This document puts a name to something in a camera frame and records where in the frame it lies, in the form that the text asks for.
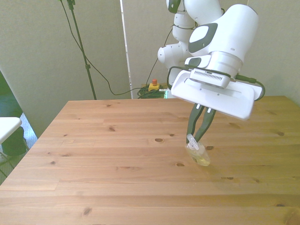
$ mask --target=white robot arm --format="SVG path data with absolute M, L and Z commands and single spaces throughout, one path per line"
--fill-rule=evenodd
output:
M 167 6 L 176 13 L 173 35 L 179 43 L 160 48 L 158 58 L 169 69 L 172 95 L 195 103 L 188 122 L 187 149 L 195 162 L 208 165 L 208 155 L 199 141 L 216 111 L 246 120 L 254 101 L 260 98 L 261 87 L 236 81 L 256 82 L 238 73 L 254 40 L 258 15 L 245 5 L 234 5 L 222 15 L 218 0 L 167 0 Z M 192 21 L 200 26 L 187 42 L 191 31 L 183 28 L 192 28 Z M 185 70 L 178 68 L 183 60 Z M 205 107 L 203 123 L 193 137 Z
M 177 44 L 161 47 L 157 57 L 167 69 L 180 66 L 191 53 L 188 50 L 188 43 L 195 27 L 195 22 L 199 25 L 215 21 L 222 16 L 221 7 L 218 0 L 166 0 L 167 7 L 174 13 L 174 26 L 172 34 Z M 173 69 L 169 77 L 169 83 L 173 84 L 181 69 Z

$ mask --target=wood grain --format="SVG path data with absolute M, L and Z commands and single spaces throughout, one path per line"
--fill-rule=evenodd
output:
M 0 224 L 300 225 L 300 108 L 264 97 L 247 121 L 217 113 L 202 167 L 184 148 L 192 107 L 68 102 L 0 186 Z

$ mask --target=floor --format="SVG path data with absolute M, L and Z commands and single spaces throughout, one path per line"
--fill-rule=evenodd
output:
M 31 148 L 34 145 L 34 143 L 37 141 L 37 137 L 34 134 L 24 113 L 22 114 L 20 119 L 22 120 L 21 127 L 23 127 L 23 129 L 24 129 L 24 138 L 26 139 L 28 147 Z M 16 165 L 18 165 L 18 163 L 20 162 L 20 160 L 22 158 L 23 158 L 23 156 L 14 157 L 13 159 L 10 160 L 10 163 L 12 165 L 10 163 L 6 162 L 5 164 L 0 165 L 0 169 L 8 176 L 13 170 L 12 166 L 15 167 Z M 3 183 L 5 178 L 6 177 L 2 173 L 0 173 L 0 185 Z

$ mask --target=gray wall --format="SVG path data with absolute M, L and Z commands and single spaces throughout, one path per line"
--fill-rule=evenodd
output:
M 267 95 L 285 95 L 300 106 L 300 2 L 249 0 L 249 6 L 260 23 L 241 73 L 264 83 Z
M 88 58 L 115 92 L 129 90 L 120 1 L 76 0 L 75 16 Z M 0 70 L 37 136 L 67 101 L 93 99 L 83 56 L 57 0 L 0 1 Z M 91 73 L 98 99 L 130 98 L 115 97 Z

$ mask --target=wood knot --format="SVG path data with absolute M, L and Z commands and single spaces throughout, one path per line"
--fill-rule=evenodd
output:
M 229 125 L 233 126 L 234 128 L 240 129 L 240 126 L 236 123 L 229 123 Z
M 267 110 L 267 112 L 270 113 L 271 115 L 277 116 L 277 113 L 274 113 L 271 110 Z
M 155 141 L 156 141 L 156 142 L 163 142 L 164 140 L 161 139 L 161 138 L 156 138 Z
M 84 210 L 83 214 L 84 214 L 85 216 L 87 216 L 87 215 L 90 214 L 91 212 L 92 212 L 92 208 L 86 208 L 86 209 Z
M 214 146 L 207 146 L 206 147 L 206 150 L 213 150 L 214 149 Z

